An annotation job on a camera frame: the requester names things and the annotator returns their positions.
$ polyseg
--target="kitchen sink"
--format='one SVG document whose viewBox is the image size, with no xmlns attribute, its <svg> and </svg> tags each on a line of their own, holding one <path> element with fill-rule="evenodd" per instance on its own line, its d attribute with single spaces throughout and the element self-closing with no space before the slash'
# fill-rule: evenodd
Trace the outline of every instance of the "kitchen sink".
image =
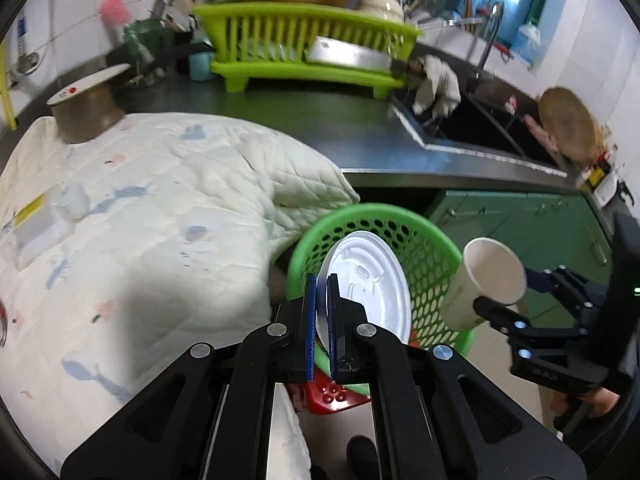
<svg viewBox="0 0 640 480">
<path fill-rule="evenodd" d="M 552 155 L 531 135 L 529 129 L 518 118 L 512 116 L 505 110 L 494 108 L 482 102 L 477 102 L 485 111 L 489 112 L 492 118 L 500 124 L 513 141 L 521 147 L 525 156 L 533 160 L 542 162 L 549 166 L 557 167 L 558 163 Z"/>
<path fill-rule="evenodd" d="M 427 121 L 429 114 L 416 117 L 411 111 L 415 91 L 396 91 L 392 101 L 412 120 L 418 134 L 426 143 L 468 144 L 469 149 L 486 148 L 505 155 L 525 158 L 533 162 L 558 168 L 557 161 L 547 153 L 518 118 L 504 110 L 464 96 L 456 110 L 447 118 Z"/>
</svg>

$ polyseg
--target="paper cup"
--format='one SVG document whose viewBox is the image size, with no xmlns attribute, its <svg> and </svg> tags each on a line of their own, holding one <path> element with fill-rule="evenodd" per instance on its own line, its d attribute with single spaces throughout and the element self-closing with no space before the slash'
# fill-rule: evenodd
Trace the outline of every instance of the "paper cup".
<svg viewBox="0 0 640 480">
<path fill-rule="evenodd" d="M 526 290 L 524 267 L 513 251 L 497 240 L 475 238 L 462 252 L 462 262 L 440 306 L 440 317 L 449 328 L 471 330 L 484 323 L 473 308 L 478 296 L 511 305 Z"/>
</svg>

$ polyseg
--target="blue gripper pad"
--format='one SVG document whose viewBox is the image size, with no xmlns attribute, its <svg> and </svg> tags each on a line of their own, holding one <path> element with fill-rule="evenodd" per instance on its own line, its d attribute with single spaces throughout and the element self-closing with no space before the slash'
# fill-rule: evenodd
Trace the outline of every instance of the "blue gripper pad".
<svg viewBox="0 0 640 480">
<path fill-rule="evenodd" d="M 306 276 L 305 283 L 305 305 L 303 311 L 306 312 L 306 337 L 305 337 L 305 358 L 306 358 L 306 380 L 312 381 L 314 378 L 314 348 L 316 345 L 316 304 L 318 304 L 318 280 L 312 274 Z"/>
<path fill-rule="evenodd" d="M 334 302 L 334 294 L 337 292 L 338 297 L 340 292 L 337 290 L 338 280 L 335 274 L 332 274 L 326 282 L 327 290 L 326 290 L 326 325 L 328 329 L 329 336 L 329 372 L 332 381 L 335 381 L 336 370 L 338 368 L 338 357 L 337 357 L 337 339 L 338 334 L 336 331 L 335 325 L 335 302 Z"/>
</svg>

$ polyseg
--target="metal screw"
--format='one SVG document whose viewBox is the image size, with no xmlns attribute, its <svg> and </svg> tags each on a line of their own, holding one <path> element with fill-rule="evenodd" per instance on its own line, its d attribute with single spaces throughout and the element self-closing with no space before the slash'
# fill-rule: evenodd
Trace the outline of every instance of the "metal screw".
<svg viewBox="0 0 640 480">
<path fill-rule="evenodd" d="M 376 334 L 376 327 L 369 323 L 363 323 L 357 327 L 358 334 L 364 337 L 371 337 Z"/>
<path fill-rule="evenodd" d="M 436 345 L 433 347 L 433 355 L 437 359 L 447 361 L 453 357 L 453 350 L 447 345 Z"/>
<path fill-rule="evenodd" d="M 195 357 L 196 359 L 202 359 L 203 357 L 208 356 L 211 353 L 211 348 L 209 345 L 204 343 L 198 343 L 197 345 L 193 345 L 191 347 L 191 357 Z"/>
<path fill-rule="evenodd" d="M 273 336 L 281 336 L 287 333 L 287 326 L 282 323 L 271 323 L 267 327 L 267 334 Z"/>
</svg>

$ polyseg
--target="cabinet handle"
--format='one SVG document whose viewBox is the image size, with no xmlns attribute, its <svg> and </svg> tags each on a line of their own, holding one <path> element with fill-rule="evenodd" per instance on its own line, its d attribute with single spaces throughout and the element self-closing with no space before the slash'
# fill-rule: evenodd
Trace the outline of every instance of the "cabinet handle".
<svg viewBox="0 0 640 480">
<path fill-rule="evenodd" d="M 480 211 L 478 212 L 473 212 L 473 211 L 469 211 L 469 212 L 465 212 L 465 213 L 458 213 L 456 212 L 455 209 L 447 209 L 447 214 L 452 217 L 452 218 L 469 218 L 471 216 L 481 216 L 481 215 L 485 215 L 487 213 L 486 208 L 483 207 Z"/>
<path fill-rule="evenodd" d="M 607 255 L 602 250 L 600 244 L 598 242 L 594 242 L 593 244 L 591 244 L 591 250 L 593 250 L 593 253 L 596 255 L 596 258 L 600 262 L 600 265 L 605 267 L 608 262 Z"/>
<path fill-rule="evenodd" d="M 557 204 L 554 204 L 554 205 L 552 206 L 552 209 L 554 209 L 554 210 L 556 210 L 556 211 L 557 211 L 557 210 L 559 210 L 559 209 L 564 209 L 565 207 L 569 207 L 569 204 L 568 204 L 568 203 L 566 203 L 566 202 L 563 202 L 562 200 L 558 200 L 558 203 L 557 203 Z"/>
</svg>

